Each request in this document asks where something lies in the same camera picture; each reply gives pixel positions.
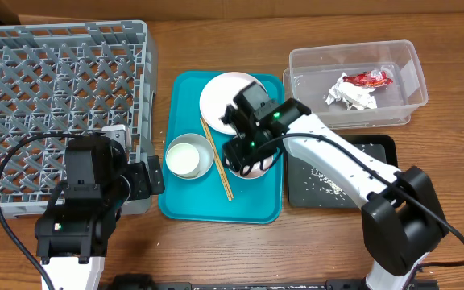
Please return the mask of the white round plate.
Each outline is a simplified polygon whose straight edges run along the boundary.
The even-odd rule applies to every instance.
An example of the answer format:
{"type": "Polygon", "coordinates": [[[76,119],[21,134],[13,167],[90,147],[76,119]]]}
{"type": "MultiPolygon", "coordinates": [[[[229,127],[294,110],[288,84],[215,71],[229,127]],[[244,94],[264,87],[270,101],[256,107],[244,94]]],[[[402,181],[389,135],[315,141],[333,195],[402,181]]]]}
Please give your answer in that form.
{"type": "Polygon", "coordinates": [[[244,72],[224,72],[205,85],[200,96],[200,112],[211,128],[225,135],[236,134],[234,128],[222,122],[221,117],[228,105],[236,108],[234,97],[252,82],[265,89],[258,79],[244,72]]]}

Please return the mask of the pink bowl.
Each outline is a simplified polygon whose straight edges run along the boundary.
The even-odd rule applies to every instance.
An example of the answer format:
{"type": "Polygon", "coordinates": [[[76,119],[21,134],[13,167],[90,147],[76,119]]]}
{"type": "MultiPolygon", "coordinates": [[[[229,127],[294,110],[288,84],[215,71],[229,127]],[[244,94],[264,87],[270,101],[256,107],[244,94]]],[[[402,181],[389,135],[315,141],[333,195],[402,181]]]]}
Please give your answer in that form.
{"type": "Polygon", "coordinates": [[[268,168],[271,166],[273,163],[274,156],[271,156],[269,158],[266,158],[263,160],[263,162],[257,162],[253,165],[253,168],[251,169],[250,173],[246,176],[241,176],[240,172],[235,172],[232,169],[229,169],[231,173],[236,175],[239,178],[242,178],[244,180],[253,180],[257,179],[261,176],[263,176],[265,173],[267,173],[268,168]]]}

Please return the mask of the grey-white bowl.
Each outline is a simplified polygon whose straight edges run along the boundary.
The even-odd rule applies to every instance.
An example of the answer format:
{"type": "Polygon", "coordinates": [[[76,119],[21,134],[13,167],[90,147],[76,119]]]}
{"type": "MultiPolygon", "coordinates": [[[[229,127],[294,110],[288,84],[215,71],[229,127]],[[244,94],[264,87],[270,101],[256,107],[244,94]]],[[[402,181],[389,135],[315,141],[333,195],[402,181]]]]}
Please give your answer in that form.
{"type": "Polygon", "coordinates": [[[204,174],[207,173],[208,170],[211,169],[213,162],[214,162],[213,149],[211,147],[211,144],[206,137],[199,135],[199,134],[194,134],[194,133],[180,135],[176,137],[168,145],[165,158],[164,158],[164,162],[166,163],[166,165],[167,165],[166,155],[168,153],[168,150],[177,143],[190,143],[196,147],[196,149],[198,150],[200,154],[200,167],[199,167],[199,172],[197,173],[197,175],[192,178],[184,178],[184,177],[180,177],[180,178],[186,179],[186,180],[193,180],[193,179],[202,177],[204,174]]]}

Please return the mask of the pile of rice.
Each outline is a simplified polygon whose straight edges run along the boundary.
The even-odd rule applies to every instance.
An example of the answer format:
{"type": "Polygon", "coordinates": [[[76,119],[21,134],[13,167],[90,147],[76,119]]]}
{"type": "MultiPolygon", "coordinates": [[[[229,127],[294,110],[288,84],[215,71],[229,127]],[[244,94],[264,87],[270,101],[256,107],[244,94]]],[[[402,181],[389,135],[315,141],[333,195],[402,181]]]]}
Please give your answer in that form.
{"type": "MultiPolygon", "coordinates": [[[[361,151],[365,152],[366,154],[380,160],[382,162],[386,162],[386,151],[383,145],[381,144],[356,144],[361,151]]],[[[317,183],[321,184],[321,187],[318,189],[320,194],[325,194],[327,197],[333,197],[334,199],[346,199],[346,194],[344,191],[338,187],[334,182],[332,182],[328,177],[324,174],[319,172],[315,168],[310,169],[310,178],[317,178],[317,181],[313,183],[312,188],[315,189],[317,187],[317,183]]]]}

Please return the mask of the white napkin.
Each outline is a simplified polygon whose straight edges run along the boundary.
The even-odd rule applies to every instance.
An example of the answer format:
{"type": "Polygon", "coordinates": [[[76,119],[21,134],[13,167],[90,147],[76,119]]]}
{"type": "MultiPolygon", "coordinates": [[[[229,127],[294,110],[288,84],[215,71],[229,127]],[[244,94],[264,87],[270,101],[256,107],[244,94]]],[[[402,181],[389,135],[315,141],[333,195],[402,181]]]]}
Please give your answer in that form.
{"type": "Polygon", "coordinates": [[[335,85],[329,89],[328,95],[325,97],[325,103],[331,105],[334,102],[343,102],[348,110],[352,108],[356,110],[376,109],[378,107],[376,100],[371,95],[375,88],[357,86],[344,81],[345,76],[346,74],[343,72],[335,85]]]}

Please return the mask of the red snack wrapper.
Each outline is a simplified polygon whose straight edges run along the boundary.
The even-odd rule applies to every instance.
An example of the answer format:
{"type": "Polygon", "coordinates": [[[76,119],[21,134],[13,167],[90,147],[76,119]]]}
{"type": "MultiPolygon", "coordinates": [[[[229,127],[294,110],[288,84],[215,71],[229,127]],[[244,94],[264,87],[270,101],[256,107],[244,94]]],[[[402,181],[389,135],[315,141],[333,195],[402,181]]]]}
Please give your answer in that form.
{"type": "Polygon", "coordinates": [[[378,88],[393,83],[387,73],[381,70],[371,70],[354,76],[346,76],[342,79],[344,82],[363,88],[378,88]]]}

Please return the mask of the small white cup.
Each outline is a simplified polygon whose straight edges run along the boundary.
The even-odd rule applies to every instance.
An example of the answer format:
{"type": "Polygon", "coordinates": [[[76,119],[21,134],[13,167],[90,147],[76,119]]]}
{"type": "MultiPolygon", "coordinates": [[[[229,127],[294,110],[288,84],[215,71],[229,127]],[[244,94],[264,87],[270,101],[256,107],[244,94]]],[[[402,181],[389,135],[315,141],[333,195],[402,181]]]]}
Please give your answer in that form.
{"type": "Polygon", "coordinates": [[[200,154],[190,143],[177,143],[168,150],[166,162],[173,174],[192,178],[199,172],[200,154]]]}

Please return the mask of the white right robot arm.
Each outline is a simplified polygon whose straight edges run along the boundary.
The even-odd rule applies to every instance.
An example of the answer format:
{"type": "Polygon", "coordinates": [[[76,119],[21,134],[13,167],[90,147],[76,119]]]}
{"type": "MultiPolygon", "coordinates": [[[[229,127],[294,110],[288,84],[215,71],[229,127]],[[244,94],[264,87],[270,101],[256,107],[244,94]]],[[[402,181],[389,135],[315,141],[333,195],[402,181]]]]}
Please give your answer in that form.
{"type": "Polygon", "coordinates": [[[447,235],[445,215],[425,172],[416,166],[402,172],[369,156],[303,103],[280,104],[252,82],[221,120],[237,133],[222,147],[227,167],[245,176],[254,164],[285,153],[324,174],[360,208],[364,244],[374,260],[366,288],[406,289],[447,235]]]}

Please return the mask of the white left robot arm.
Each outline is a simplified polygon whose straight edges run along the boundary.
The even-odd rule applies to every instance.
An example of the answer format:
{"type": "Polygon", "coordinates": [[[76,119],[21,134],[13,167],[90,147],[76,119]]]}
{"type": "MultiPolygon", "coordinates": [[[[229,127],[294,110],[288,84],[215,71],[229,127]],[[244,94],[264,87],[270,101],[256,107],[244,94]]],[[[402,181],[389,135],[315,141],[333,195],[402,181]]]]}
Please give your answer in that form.
{"type": "Polygon", "coordinates": [[[128,160],[126,140],[90,135],[68,142],[66,177],[35,224],[44,289],[96,289],[108,242],[132,197],[164,192],[160,159],[128,160]]]}

